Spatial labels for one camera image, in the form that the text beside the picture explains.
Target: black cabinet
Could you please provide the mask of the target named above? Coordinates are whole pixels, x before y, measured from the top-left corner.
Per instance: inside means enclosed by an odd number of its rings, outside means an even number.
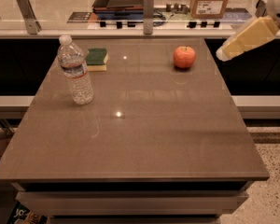
[[[59,46],[58,39],[0,39],[0,95],[35,95]]]
[[[232,95],[280,95],[280,39],[227,62],[216,57],[224,39],[205,41]]]

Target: water bottle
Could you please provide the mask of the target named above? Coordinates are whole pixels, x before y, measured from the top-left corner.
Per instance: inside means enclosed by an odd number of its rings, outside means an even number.
[[[83,51],[70,35],[60,36],[59,41],[58,61],[73,99],[79,105],[87,104],[93,99],[93,89]]]

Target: sponge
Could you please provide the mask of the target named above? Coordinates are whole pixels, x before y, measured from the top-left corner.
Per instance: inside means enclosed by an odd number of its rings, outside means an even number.
[[[230,60],[274,40],[278,31],[278,26],[270,16],[254,19],[224,42],[217,51],[217,57],[221,61]]]
[[[107,49],[88,49],[88,54],[86,56],[87,68],[89,71],[106,71],[108,59]]]

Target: floor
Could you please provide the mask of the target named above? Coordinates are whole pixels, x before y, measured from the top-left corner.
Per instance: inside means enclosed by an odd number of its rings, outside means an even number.
[[[247,123],[270,179],[256,182],[248,190],[250,198],[231,215],[221,217],[222,224],[280,224],[280,126]],[[0,224],[6,224],[15,204],[16,191],[0,185]]]

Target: red apple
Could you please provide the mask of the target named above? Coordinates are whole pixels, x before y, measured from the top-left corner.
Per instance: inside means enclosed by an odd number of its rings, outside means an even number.
[[[196,60],[196,52],[192,47],[178,47],[174,52],[174,63],[178,68],[190,68]]]

